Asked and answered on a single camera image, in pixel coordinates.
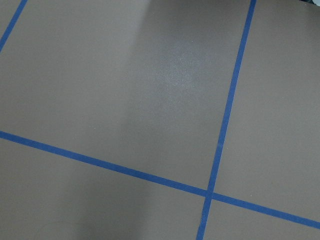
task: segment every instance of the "blue line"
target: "blue line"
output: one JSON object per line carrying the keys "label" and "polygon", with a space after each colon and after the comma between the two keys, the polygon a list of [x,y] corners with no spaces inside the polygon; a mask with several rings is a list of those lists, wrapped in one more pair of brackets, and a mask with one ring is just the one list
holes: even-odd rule
{"label": "blue line", "polygon": [[279,219],[284,219],[287,221],[291,221],[297,224],[302,224],[308,227],[312,227],[312,228],[316,228],[316,229],[320,229],[320,222],[318,221],[314,221],[314,220],[310,220],[308,218],[304,218],[301,216],[296,216],[296,215],[292,215],[283,211],[278,211],[272,208],[268,208],[265,206],[261,206],[261,205],[257,205],[254,203],[250,203],[247,201],[242,201],[239,199],[235,199],[229,196],[224,196],[218,193],[214,193],[212,195],[212,199],[217,200],[219,202],[223,202],[226,204],[231,204],[240,208],[244,208],[244,209],[248,209],[248,210],[252,210],[258,213],[262,213],[262,214],[266,214],[269,216],[273,216]]}
{"label": "blue line", "polygon": [[147,180],[153,183],[157,183],[160,185],[164,185],[167,187],[171,187],[174,189],[178,189],[178,190],[182,190],[191,194],[196,194],[199,196],[206,196],[206,190],[198,188],[198,187],[194,187],[194,186],[190,186],[187,184],[183,184],[181,182],[177,182],[177,181],[173,181],[170,179],[166,179],[160,176],[156,176],[156,175],[152,175],[152,174],[148,174],[142,171],[138,171],[138,170],[134,170],[128,167],[124,167],[124,166],[120,166],[111,162],[107,162],[107,161],[102,161],[93,157],[89,157],[89,156],[85,156],[76,152],[72,152],[72,151],[68,151],[59,147],[55,147],[55,146],[51,146],[45,143],[41,143],[38,141],[34,141],[31,139],[27,139],[21,136],[17,136],[17,135],[13,135],[4,131],[0,131],[0,138],[5,139],[5,140],[9,140],[11,142],[15,142],[18,144],[22,144],[28,147],[32,147],[35,149],[39,149],[42,151],[46,151],[48,153],[52,153],[52,154],[56,154],[59,156],[63,156],[69,159],[73,159],[73,160],[77,160],[83,163],[87,163],[87,164],[91,164],[94,166],[98,166],[104,169],[109,169],[118,173],[122,173],[125,175],[129,175],[135,178],[139,178],[139,179],[143,179],[143,180]]}
{"label": "blue line", "polygon": [[196,235],[196,240],[202,240],[205,235],[207,221],[208,221],[208,215],[209,215],[210,206],[211,206],[211,199],[212,199],[213,192],[215,190],[215,185],[216,185],[216,180],[217,180],[217,175],[218,175],[218,170],[219,170],[219,164],[220,164],[220,160],[221,160],[221,156],[222,156],[222,151],[224,148],[228,123],[229,123],[230,114],[231,114],[231,108],[232,108],[232,104],[234,101],[238,76],[239,76],[239,72],[240,72],[242,58],[244,56],[244,52],[245,52],[245,48],[246,48],[250,25],[251,25],[252,18],[254,15],[255,5],[256,5],[256,0],[251,0],[248,14],[246,17],[246,21],[244,24],[244,29],[243,29],[243,33],[242,33],[242,37],[241,37],[241,42],[240,42],[238,54],[237,54],[234,69],[233,69],[233,75],[232,75],[229,93],[228,93],[228,97],[227,97],[227,101],[226,101],[226,105],[225,105],[221,129],[220,129],[220,133],[219,133],[219,139],[218,139],[215,154],[214,154],[212,170],[211,170],[210,179],[209,179],[208,188],[207,188],[207,194],[205,196],[205,200],[204,200],[204,204],[203,204],[203,208],[202,208],[201,220],[200,220],[198,232]]}
{"label": "blue line", "polygon": [[0,53],[2,51],[2,48],[4,47],[4,45],[6,44],[6,41],[10,35],[10,33],[12,32],[12,29],[14,29],[17,21],[18,21],[18,18],[22,12],[22,10],[24,9],[26,3],[27,3],[28,0],[21,0],[19,6],[17,7],[8,27],[6,28],[6,30],[4,31],[1,39],[0,39]]}

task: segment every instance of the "diagonal blue line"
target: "diagonal blue line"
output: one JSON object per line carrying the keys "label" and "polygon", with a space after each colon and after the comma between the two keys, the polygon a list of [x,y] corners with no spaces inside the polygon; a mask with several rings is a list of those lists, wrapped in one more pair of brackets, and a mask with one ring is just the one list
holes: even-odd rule
{"label": "diagonal blue line", "polygon": [[205,235],[208,215],[209,215],[210,206],[211,206],[212,194],[215,190],[215,185],[216,185],[216,180],[217,180],[217,175],[218,175],[218,170],[219,170],[219,164],[220,164],[220,160],[221,160],[221,156],[222,156],[222,151],[224,148],[228,123],[229,123],[230,114],[231,114],[231,108],[232,108],[232,104],[234,101],[238,76],[239,76],[239,72],[240,72],[242,58],[243,58],[244,52],[245,52],[245,47],[246,47],[247,38],[249,35],[250,25],[251,25],[252,18],[254,15],[255,5],[256,5],[256,0],[251,0],[248,14],[246,17],[246,21],[244,24],[244,29],[243,29],[243,33],[242,33],[242,37],[241,37],[241,42],[240,42],[238,54],[237,54],[234,69],[233,69],[229,93],[228,93],[228,97],[226,100],[224,115],[223,115],[222,124],[221,124],[221,128],[220,128],[220,133],[219,133],[219,139],[218,139],[217,146],[215,149],[212,170],[211,170],[210,179],[209,179],[208,188],[207,188],[207,194],[205,196],[205,200],[204,200],[204,204],[203,204],[203,208],[202,208],[201,220],[200,220],[200,224],[198,227],[196,240],[202,240]]}
{"label": "diagonal blue line", "polygon": [[4,45],[6,44],[6,41],[10,35],[10,33],[12,32],[12,29],[14,29],[17,21],[18,21],[18,18],[20,16],[20,14],[22,13],[22,10],[24,9],[26,3],[27,3],[28,0],[21,0],[19,6],[17,7],[8,27],[6,28],[6,30],[4,31],[1,39],[0,39],[0,53],[1,53],[1,50],[2,48],[4,47]]}
{"label": "diagonal blue line", "polygon": [[226,204],[231,204],[231,205],[234,205],[234,206],[237,206],[240,208],[244,208],[244,209],[252,210],[252,211],[255,211],[258,213],[273,216],[273,217],[276,217],[279,219],[284,219],[284,220],[291,221],[291,222],[294,222],[297,224],[320,229],[320,222],[318,222],[318,221],[314,221],[314,220],[304,218],[301,216],[296,216],[296,215],[286,213],[283,211],[278,211],[278,210],[268,208],[265,206],[261,206],[261,205],[257,205],[257,204],[251,203],[251,202],[242,201],[242,200],[235,199],[235,198],[229,197],[229,196],[224,196],[224,195],[221,195],[218,193],[213,193],[212,199],[217,200],[219,202],[226,203]]}
{"label": "diagonal blue line", "polygon": [[99,160],[97,158],[93,158],[90,156],[86,156],[86,155],[82,155],[76,152],[72,152],[72,151],[68,151],[59,147],[55,147],[52,145],[48,145],[42,142],[38,142],[38,141],[34,141],[28,138],[24,138],[21,136],[17,136],[17,135],[13,135],[4,131],[0,131],[0,138],[1,139],[5,139],[5,140],[9,140],[11,142],[15,142],[18,144],[22,144],[28,147],[32,147],[35,149],[39,149],[39,150],[43,150],[45,152],[48,153],[52,153],[52,154],[56,154],[56,155],[60,155],[69,159],[73,159],[73,160],[77,160],[83,163],[87,163],[87,164],[91,164],[94,166],[98,166],[104,169],[109,169],[118,173],[122,173],[125,175],[129,175],[135,178],[139,178],[139,179],[143,179],[143,180],[147,180],[153,183],[157,183],[160,185],[164,185],[167,187],[171,187],[174,189],[178,189],[178,190],[182,190],[191,194],[196,194],[199,196],[205,196],[206,195],[206,190],[198,188],[198,187],[194,187],[194,186],[190,186],[181,182],[177,182],[177,181],[173,181],[170,179],[166,179],[160,176],[156,176],[156,175],[152,175],[152,174],[148,174],[142,171],[138,171],[138,170],[134,170],[125,166],[121,166],[121,165],[117,165],[111,162],[107,162],[107,161],[102,161]]}

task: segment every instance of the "vertical blue line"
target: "vertical blue line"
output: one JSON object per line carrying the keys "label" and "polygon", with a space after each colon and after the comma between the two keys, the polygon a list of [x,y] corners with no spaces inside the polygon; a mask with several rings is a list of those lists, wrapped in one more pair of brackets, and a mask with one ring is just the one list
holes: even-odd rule
{"label": "vertical blue line", "polygon": [[212,170],[211,170],[210,179],[209,179],[209,183],[208,183],[207,193],[206,193],[203,208],[202,208],[202,215],[201,215],[201,220],[200,220],[198,232],[196,235],[196,240],[203,240],[204,235],[205,235],[205,230],[206,230],[207,221],[208,221],[208,215],[209,215],[210,206],[211,206],[211,200],[212,200],[212,196],[213,196],[213,193],[215,190],[215,185],[216,185],[216,180],[217,180],[217,175],[218,175],[218,170],[219,170],[219,164],[220,164],[220,160],[221,160],[221,156],[222,156],[222,151],[224,148],[228,123],[229,123],[229,119],[230,119],[231,108],[232,108],[232,104],[233,104],[234,97],[235,97],[238,76],[239,76],[239,72],[240,72],[242,58],[244,56],[244,52],[245,52],[245,48],[246,48],[250,25],[251,25],[252,18],[254,15],[256,1],[257,0],[251,0],[248,14],[246,17],[246,21],[244,24],[244,29],[243,29],[241,42],[240,42],[238,54],[237,54],[234,69],[233,69],[229,93],[228,93],[228,97],[226,100],[224,115],[223,115],[222,124],[221,124],[221,128],[220,128],[219,139],[218,139],[216,150],[215,150]]}
{"label": "vertical blue line", "polygon": [[17,7],[8,27],[6,28],[6,30],[4,31],[1,39],[0,39],[0,53],[2,51],[2,48],[4,47],[4,45],[6,44],[6,41],[10,35],[10,33],[12,32],[12,29],[14,29],[17,21],[18,21],[18,18],[20,16],[20,14],[22,13],[22,10],[24,9],[26,3],[27,3],[28,0],[21,0],[19,6]]}

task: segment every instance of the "floor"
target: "floor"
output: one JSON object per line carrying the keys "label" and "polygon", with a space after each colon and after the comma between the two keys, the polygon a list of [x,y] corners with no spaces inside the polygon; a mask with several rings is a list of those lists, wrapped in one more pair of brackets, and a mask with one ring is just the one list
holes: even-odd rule
{"label": "floor", "polygon": [[320,7],[0,0],[0,238],[320,238]]}

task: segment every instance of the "gray floor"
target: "gray floor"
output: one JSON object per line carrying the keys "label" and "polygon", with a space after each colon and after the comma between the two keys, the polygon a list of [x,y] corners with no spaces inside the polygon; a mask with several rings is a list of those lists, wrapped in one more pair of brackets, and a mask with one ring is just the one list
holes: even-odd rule
{"label": "gray floor", "polygon": [[[1,33],[18,4],[0,0]],[[0,53],[0,131],[206,190],[249,4],[28,0]],[[319,26],[320,7],[257,1],[215,193],[320,221]],[[0,149],[1,239],[196,239],[204,196]],[[215,200],[204,237],[319,238]]]}

